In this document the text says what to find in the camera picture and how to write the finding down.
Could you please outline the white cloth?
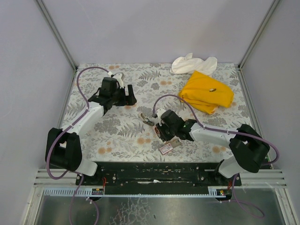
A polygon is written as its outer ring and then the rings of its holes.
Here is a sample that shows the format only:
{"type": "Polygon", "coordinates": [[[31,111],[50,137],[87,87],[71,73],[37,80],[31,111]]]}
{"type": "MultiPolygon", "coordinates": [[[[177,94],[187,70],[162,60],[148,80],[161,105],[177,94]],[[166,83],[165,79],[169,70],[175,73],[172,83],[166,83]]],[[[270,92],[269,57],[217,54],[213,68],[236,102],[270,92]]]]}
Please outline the white cloth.
{"type": "Polygon", "coordinates": [[[218,60],[215,57],[208,57],[206,60],[194,58],[192,53],[178,57],[171,65],[171,74],[192,74],[195,71],[204,75],[211,75],[215,72],[218,60]]]}

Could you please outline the right aluminium frame post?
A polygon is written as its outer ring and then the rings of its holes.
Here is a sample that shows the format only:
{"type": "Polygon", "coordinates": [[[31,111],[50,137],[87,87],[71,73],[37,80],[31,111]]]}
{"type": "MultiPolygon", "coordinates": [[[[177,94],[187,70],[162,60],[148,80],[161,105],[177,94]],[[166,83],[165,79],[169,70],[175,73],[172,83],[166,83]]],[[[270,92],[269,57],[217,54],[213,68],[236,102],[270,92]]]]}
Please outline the right aluminium frame post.
{"type": "Polygon", "coordinates": [[[279,4],[281,3],[281,0],[273,0],[271,6],[269,7],[266,15],[264,16],[262,22],[260,23],[258,30],[256,31],[254,37],[252,38],[244,56],[242,57],[241,61],[238,64],[238,68],[240,71],[245,66],[248,58],[250,57],[252,51],[254,50],[256,44],[258,43],[261,35],[263,34],[264,30],[266,29],[268,23],[270,22],[272,16],[274,15],[276,9],[278,8],[279,4]]]}

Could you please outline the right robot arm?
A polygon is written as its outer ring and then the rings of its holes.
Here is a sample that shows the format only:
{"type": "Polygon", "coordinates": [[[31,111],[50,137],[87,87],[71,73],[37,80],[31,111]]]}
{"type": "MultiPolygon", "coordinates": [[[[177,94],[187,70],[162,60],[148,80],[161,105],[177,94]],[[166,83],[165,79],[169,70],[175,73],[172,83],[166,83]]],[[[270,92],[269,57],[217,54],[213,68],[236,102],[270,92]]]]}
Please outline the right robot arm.
{"type": "Polygon", "coordinates": [[[261,141],[261,137],[249,125],[240,128],[223,130],[221,127],[199,125],[197,120],[183,120],[172,110],[158,109],[155,113],[158,123],[155,131],[163,142],[177,137],[191,142],[209,142],[230,149],[233,156],[221,160],[217,173],[225,178],[248,171],[257,173],[270,146],[261,141]]]}

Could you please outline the red white staple box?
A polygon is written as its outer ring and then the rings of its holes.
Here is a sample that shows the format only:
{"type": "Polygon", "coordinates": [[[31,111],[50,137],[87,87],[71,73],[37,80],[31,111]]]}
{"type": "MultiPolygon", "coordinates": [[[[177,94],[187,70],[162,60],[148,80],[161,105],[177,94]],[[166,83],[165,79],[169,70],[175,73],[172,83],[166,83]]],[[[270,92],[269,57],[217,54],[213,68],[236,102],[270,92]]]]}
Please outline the red white staple box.
{"type": "Polygon", "coordinates": [[[173,150],[173,146],[168,143],[166,145],[164,145],[163,147],[159,148],[159,151],[162,155],[165,155],[167,154],[168,152],[172,151],[173,150]]]}

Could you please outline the cardboard staple box tray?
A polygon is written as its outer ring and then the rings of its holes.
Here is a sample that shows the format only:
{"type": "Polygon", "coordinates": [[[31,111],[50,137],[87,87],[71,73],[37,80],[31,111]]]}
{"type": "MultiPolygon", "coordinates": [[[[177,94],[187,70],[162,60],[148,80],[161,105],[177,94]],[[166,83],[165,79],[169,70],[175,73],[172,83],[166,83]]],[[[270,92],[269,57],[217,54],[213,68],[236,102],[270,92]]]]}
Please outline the cardboard staple box tray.
{"type": "Polygon", "coordinates": [[[179,139],[175,139],[175,140],[170,141],[170,144],[173,148],[176,148],[176,147],[182,145],[182,143],[179,139]]]}

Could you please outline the left aluminium frame post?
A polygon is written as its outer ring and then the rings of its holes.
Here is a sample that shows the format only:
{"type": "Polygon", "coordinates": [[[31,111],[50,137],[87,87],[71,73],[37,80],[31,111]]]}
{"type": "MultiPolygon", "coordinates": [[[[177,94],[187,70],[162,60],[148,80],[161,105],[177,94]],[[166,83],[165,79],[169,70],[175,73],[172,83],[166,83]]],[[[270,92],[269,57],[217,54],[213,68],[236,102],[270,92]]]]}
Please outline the left aluminium frame post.
{"type": "Polygon", "coordinates": [[[52,35],[54,36],[60,50],[62,51],[64,57],[66,58],[68,64],[72,68],[73,71],[76,71],[78,68],[77,63],[75,62],[74,58],[72,57],[63,37],[61,36],[49,10],[47,9],[46,4],[43,0],[34,0],[37,8],[39,9],[41,15],[43,16],[47,26],[49,27],[52,35]]]}

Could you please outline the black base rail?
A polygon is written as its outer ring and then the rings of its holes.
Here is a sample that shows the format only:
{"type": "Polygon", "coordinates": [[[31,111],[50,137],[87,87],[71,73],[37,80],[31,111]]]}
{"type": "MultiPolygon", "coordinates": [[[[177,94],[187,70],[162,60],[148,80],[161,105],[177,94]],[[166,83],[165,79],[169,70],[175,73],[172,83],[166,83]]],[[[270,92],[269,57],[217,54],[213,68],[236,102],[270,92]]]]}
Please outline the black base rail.
{"type": "Polygon", "coordinates": [[[233,178],[217,173],[219,163],[97,162],[94,176],[84,176],[83,186],[133,187],[225,187],[233,178]]]}

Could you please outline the floral table mat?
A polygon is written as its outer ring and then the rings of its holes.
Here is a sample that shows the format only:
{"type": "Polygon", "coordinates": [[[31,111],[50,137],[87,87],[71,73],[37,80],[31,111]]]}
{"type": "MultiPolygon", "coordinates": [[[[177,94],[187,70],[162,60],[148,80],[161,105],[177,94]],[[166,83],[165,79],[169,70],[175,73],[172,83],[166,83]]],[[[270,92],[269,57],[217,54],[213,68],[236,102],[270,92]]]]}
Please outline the floral table mat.
{"type": "Polygon", "coordinates": [[[249,124],[250,118],[233,64],[221,63],[213,78],[223,81],[234,92],[229,108],[221,107],[208,115],[189,109],[175,97],[187,83],[187,74],[172,75],[170,64],[111,65],[115,73],[125,73],[125,84],[133,85],[137,103],[132,106],[113,106],[87,133],[80,138],[82,156],[91,161],[125,162],[219,162],[233,156],[230,149],[210,142],[182,140],[182,145],[162,155],[163,143],[152,127],[140,118],[143,113],[150,120],[159,107],[173,110],[184,120],[198,118],[209,126],[228,130],[249,124]]]}

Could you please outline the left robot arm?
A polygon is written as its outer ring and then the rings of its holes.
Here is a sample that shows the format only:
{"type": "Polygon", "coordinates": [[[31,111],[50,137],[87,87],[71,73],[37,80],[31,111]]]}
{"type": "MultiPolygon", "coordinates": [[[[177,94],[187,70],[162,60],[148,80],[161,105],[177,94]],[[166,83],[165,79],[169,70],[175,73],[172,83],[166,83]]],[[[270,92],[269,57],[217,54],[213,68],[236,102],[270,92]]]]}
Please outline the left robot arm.
{"type": "Polygon", "coordinates": [[[87,107],[65,128],[52,128],[48,132],[45,152],[46,168],[50,165],[87,176],[96,174],[96,162],[85,159],[80,138],[113,106],[132,106],[137,100],[133,85],[122,87],[121,78],[105,77],[101,87],[87,100],[87,107]]]}

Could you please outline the yellow cloth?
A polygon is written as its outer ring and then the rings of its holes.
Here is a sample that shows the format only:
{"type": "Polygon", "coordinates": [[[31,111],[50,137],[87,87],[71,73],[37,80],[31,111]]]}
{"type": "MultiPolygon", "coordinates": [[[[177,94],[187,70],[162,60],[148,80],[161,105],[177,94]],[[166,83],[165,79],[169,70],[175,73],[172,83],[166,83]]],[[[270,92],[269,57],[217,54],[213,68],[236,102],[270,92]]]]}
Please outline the yellow cloth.
{"type": "Polygon", "coordinates": [[[179,97],[195,109],[213,114],[218,107],[229,108],[234,100],[234,92],[216,79],[195,71],[179,92],[179,97]]]}

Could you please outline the aluminium frame post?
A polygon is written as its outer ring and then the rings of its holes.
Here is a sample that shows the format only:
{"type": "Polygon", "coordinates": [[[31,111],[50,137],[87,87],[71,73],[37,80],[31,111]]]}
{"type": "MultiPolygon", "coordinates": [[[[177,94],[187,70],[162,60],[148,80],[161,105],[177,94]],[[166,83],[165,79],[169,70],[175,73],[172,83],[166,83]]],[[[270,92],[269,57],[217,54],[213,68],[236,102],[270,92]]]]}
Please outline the aluminium frame post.
{"type": "Polygon", "coordinates": [[[54,36],[60,50],[62,51],[64,57],[66,58],[68,64],[72,68],[73,71],[76,71],[78,68],[77,63],[75,62],[74,58],[72,57],[63,37],[61,36],[49,10],[47,9],[46,4],[43,0],[34,0],[37,8],[39,9],[41,15],[43,16],[47,26],[49,27],[52,35],[54,36]]]}
{"type": "Polygon", "coordinates": [[[238,68],[240,71],[245,66],[248,58],[250,57],[252,51],[254,50],[256,44],[258,43],[261,35],[263,34],[264,30],[266,29],[268,23],[270,22],[272,16],[274,15],[276,9],[278,8],[279,4],[281,3],[281,0],[273,0],[271,6],[269,7],[266,15],[264,16],[262,22],[260,23],[258,30],[256,31],[254,37],[252,38],[244,56],[242,57],[241,61],[238,64],[238,68]]]}

